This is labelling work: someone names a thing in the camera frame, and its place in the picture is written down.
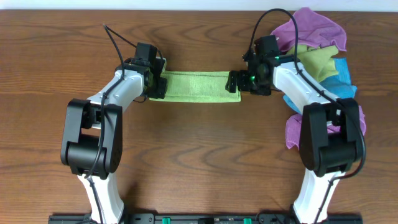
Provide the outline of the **light green cloth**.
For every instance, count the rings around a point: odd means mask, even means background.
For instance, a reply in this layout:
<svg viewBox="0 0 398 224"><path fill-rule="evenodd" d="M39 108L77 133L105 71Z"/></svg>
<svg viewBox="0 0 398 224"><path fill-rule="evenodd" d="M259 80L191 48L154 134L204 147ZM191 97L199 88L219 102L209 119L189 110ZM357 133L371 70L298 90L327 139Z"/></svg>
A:
<svg viewBox="0 0 398 224"><path fill-rule="evenodd" d="M164 99L152 101L177 103L236 103L241 101L240 92L225 90L229 72L178 72L165 71L167 79Z"/></svg>

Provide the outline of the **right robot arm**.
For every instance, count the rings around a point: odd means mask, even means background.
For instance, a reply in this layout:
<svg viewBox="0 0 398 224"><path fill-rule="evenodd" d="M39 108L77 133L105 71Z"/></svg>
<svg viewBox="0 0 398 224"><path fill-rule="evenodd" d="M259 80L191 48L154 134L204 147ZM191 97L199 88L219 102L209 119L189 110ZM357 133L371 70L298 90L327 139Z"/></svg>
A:
<svg viewBox="0 0 398 224"><path fill-rule="evenodd" d="M232 70L230 93L270 95L272 88L287 95L301 112L299 154L305 174L292 205L295 223L330 223L327 208L336 185L352 177L356 161L364 161L364 136L359 106L341 99L317 83L293 55L254 55L245 70Z"/></svg>

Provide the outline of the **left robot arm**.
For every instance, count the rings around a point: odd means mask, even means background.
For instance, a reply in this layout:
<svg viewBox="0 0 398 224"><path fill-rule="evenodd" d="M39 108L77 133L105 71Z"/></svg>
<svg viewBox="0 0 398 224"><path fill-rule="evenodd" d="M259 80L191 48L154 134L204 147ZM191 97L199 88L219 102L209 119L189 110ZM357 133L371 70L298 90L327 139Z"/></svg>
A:
<svg viewBox="0 0 398 224"><path fill-rule="evenodd" d="M123 113L140 96L164 97L167 81L160 75L166 64L163 57L129 58L97 94L68 103L60 157L83 184L91 213L51 216L49 223L122 222L116 169L123 153Z"/></svg>

